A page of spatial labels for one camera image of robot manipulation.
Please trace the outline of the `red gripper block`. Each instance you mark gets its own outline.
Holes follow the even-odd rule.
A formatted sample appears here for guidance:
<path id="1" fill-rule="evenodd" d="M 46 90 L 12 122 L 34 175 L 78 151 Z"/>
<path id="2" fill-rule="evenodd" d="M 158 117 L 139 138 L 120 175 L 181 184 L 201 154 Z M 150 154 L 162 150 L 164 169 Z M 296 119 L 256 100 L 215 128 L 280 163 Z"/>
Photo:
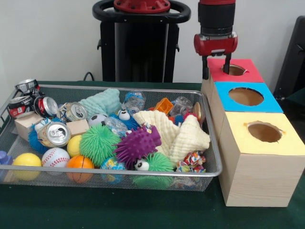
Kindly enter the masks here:
<path id="1" fill-rule="evenodd" d="M 196 34 L 194 36 L 194 48 L 197 54 L 202 56 L 203 79 L 209 79 L 208 56 L 225 55 L 223 72 L 229 74 L 232 53 L 236 50 L 238 35 L 232 32 L 225 36 L 205 36 Z"/>

